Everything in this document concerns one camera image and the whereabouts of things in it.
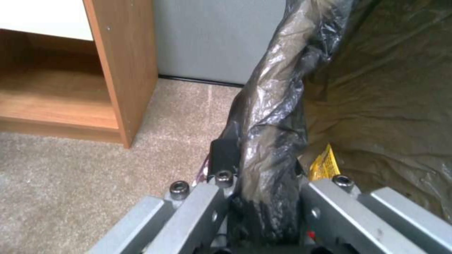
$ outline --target yellow packet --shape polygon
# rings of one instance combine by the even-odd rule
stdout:
[[[333,150],[331,145],[326,146],[325,151],[323,151],[315,161],[311,164],[309,168],[309,180],[315,181],[324,178],[332,178],[333,176],[340,174],[336,159],[334,158]]]

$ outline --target trash bag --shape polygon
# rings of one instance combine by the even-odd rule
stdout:
[[[452,221],[451,5],[287,0],[221,135],[240,150],[228,234],[297,242],[294,169],[328,143],[363,191],[389,186]]]
[[[236,140],[240,149],[233,210],[241,235],[253,243],[294,243],[300,237],[295,168],[307,145],[302,78],[331,60],[352,3],[287,0],[267,52],[232,104],[221,138]]]

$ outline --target gray wall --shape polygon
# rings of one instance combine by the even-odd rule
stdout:
[[[159,73],[244,84],[285,0],[154,0]]]

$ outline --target floor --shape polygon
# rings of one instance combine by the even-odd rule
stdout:
[[[0,133],[0,253],[83,253],[143,196],[192,182],[238,91],[160,79],[129,150]]]

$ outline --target white cabinet door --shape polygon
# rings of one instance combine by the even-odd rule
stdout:
[[[93,40],[82,0],[0,0],[0,28]]]

